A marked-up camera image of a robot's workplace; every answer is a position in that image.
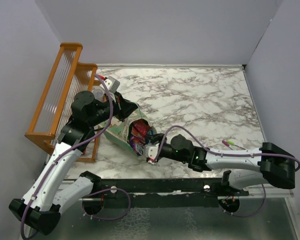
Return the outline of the green illustrated paper bag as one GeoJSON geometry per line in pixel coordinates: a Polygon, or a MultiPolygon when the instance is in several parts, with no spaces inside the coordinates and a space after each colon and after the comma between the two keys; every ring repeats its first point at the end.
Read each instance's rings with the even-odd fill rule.
{"type": "MultiPolygon", "coordinates": [[[[130,151],[135,156],[138,156],[136,153],[134,153],[133,149],[130,146],[130,139],[132,136],[134,136],[132,131],[132,123],[137,120],[144,120],[148,123],[148,125],[151,127],[151,129],[148,131],[147,135],[154,135],[157,134],[157,130],[155,127],[150,123],[147,116],[141,111],[140,108],[137,108],[128,118],[126,118],[124,121],[118,120],[115,116],[111,119],[111,123],[109,127],[105,130],[103,133],[105,137],[112,143],[118,145],[119,147],[130,151]]],[[[146,136],[144,137],[138,137],[140,139],[145,140],[146,145],[146,136]]]]}

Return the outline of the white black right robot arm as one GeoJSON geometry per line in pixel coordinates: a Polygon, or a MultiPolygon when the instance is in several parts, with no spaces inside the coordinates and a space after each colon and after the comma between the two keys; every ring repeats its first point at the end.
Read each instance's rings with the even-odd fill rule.
{"type": "Polygon", "coordinates": [[[263,184],[295,188],[294,156],[271,142],[254,149],[218,150],[195,146],[181,134],[167,143],[161,133],[150,137],[143,155],[152,164],[167,158],[187,164],[196,172],[224,170],[219,189],[226,196],[263,184]]]}

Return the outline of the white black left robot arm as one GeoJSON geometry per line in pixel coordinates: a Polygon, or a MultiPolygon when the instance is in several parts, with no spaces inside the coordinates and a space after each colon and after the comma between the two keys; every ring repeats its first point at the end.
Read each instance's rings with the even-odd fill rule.
{"type": "Polygon", "coordinates": [[[62,212],[81,197],[96,197],[101,190],[98,182],[85,176],[62,193],[58,189],[74,162],[87,145],[103,134],[113,117],[125,120],[138,105],[124,99],[119,92],[109,94],[105,102],[95,99],[92,92],[77,93],[71,104],[71,115],[61,129],[54,151],[33,186],[22,198],[14,198],[9,210],[21,222],[20,233],[25,240],[24,226],[49,235],[60,221],[62,212]]]}

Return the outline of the red snack packet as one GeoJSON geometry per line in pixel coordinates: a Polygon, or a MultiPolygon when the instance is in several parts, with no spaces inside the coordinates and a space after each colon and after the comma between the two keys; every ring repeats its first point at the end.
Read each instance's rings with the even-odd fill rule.
{"type": "Polygon", "coordinates": [[[146,121],[139,119],[132,123],[131,133],[136,137],[145,137],[150,129],[146,121]]]}

